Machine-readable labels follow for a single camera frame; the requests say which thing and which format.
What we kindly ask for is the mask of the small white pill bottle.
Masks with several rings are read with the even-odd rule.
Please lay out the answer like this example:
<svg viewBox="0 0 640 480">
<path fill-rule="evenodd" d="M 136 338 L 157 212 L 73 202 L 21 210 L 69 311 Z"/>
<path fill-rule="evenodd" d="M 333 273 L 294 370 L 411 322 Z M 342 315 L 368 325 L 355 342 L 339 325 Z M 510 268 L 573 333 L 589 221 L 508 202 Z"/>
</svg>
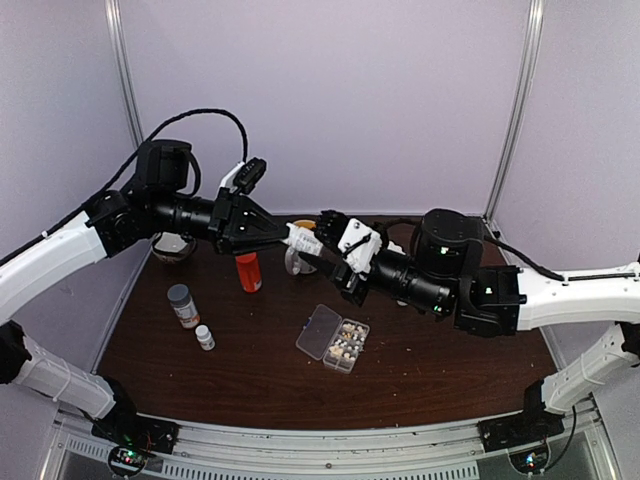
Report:
<svg viewBox="0 0 640 480">
<path fill-rule="evenodd" d="M 204 351 L 211 351 L 215 348 L 215 340 L 211 331 L 206 325 L 198 325 L 195 329 L 195 335 L 200 347 Z"/>
</svg>

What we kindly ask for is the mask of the clear plastic pill organizer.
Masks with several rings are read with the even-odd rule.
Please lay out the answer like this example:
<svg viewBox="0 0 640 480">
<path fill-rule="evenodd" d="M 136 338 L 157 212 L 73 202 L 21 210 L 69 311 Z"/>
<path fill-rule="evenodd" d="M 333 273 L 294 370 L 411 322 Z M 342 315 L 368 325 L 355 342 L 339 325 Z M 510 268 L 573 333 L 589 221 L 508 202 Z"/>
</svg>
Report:
<svg viewBox="0 0 640 480">
<path fill-rule="evenodd" d="M 350 374 L 370 334 L 368 324 L 342 317 L 319 304 L 308 317 L 295 345 L 326 368 Z"/>
</svg>

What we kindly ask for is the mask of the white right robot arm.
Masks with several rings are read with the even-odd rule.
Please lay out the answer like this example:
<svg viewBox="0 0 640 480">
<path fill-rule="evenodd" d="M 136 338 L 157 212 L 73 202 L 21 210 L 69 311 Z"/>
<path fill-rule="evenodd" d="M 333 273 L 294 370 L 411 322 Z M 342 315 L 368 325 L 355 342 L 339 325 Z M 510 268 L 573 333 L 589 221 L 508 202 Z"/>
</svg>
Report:
<svg viewBox="0 0 640 480">
<path fill-rule="evenodd" d="M 484 267 L 488 236 L 480 220 L 448 209 L 427 212 L 403 252 L 387 225 L 321 213 L 312 229 L 290 224 L 289 245 L 360 306 L 375 290 L 485 338 L 540 327 L 609 321 L 601 339 L 569 366 L 533 386 L 513 419 L 519 440 L 535 440 L 606 378 L 639 362 L 639 265 L 556 273 L 529 259 Z"/>
</svg>

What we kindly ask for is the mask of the grey-capped orange label bottle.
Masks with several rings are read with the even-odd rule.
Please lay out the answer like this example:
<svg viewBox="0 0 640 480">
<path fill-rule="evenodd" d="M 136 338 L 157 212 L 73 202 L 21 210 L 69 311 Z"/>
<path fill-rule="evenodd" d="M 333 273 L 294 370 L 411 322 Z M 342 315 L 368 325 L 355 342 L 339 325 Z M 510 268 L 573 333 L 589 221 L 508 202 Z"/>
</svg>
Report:
<svg viewBox="0 0 640 480">
<path fill-rule="evenodd" d="M 187 285 L 172 285 L 167 299 L 184 329 L 195 329 L 199 325 L 200 315 Z"/>
</svg>

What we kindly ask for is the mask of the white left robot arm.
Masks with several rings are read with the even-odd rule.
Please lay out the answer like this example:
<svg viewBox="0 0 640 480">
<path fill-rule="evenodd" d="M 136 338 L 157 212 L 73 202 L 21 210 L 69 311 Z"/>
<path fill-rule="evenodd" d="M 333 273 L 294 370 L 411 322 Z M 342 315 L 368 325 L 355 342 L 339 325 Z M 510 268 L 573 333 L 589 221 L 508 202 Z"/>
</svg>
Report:
<svg viewBox="0 0 640 480">
<path fill-rule="evenodd" d="M 114 383 L 51 354 L 25 334 L 13 316 L 75 272 L 112 258 L 157 233 L 206 240 L 219 254 L 243 255 L 284 242 L 278 224 L 250 199 L 267 169 L 260 158 L 242 160 L 221 180 L 213 200 L 185 193 L 189 175 L 201 175 L 190 144 L 144 142 L 132 177 L 107 189 L 55 231 L 1 267 L 1 381 L 30 388 L 103 420 L 123 444 L 137 442 L 144 424 Z"/>
</svg>

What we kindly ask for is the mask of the orange pill bottle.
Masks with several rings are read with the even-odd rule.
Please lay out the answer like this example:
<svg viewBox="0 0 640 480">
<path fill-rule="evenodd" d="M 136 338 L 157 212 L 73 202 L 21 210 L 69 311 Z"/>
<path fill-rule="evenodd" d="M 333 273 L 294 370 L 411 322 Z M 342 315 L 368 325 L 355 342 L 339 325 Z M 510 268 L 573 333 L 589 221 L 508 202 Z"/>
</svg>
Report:
<svg viewBox="0 0 640 480">
<path fill-rule="evenodd" d="M 258 255 L 255 252 L 235 257 L 238 277 L 246 293 L 256 293 L 262 286 Z"/>
</svg>

